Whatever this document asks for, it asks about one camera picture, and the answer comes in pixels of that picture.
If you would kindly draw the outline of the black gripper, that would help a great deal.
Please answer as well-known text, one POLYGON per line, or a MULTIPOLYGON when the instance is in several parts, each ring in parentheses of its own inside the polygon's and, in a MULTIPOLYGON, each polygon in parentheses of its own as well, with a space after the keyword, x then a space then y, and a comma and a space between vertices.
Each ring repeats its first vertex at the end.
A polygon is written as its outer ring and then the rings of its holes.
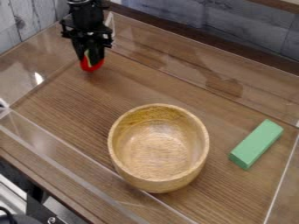
POLYGON ((73 45, 78 54, 79 60, 83 60, 87 54, 87 43, 82 39, 95 39, 102 42, 93 42, 90 48, 90 62, 95 66, 105 59, 105 47, 111 48, 114 43, 114 30, 105 24, 98 25, 95 28, 79 28, 71 18, 66 17, 61 21, 62 36, 66 39, 74 39, 73 45))

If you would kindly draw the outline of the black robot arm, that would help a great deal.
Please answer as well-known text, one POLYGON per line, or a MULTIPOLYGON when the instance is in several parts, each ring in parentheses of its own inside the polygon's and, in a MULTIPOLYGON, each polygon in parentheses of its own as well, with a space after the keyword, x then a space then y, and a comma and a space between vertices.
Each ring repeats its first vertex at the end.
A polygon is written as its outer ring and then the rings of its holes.
POLYGON ((113 47, 114 30, 106 25, 106 0, 67 0, 70 15, 61 20, 61 35, 71 40, 83 71, 101 69, 106 49, 113 47))

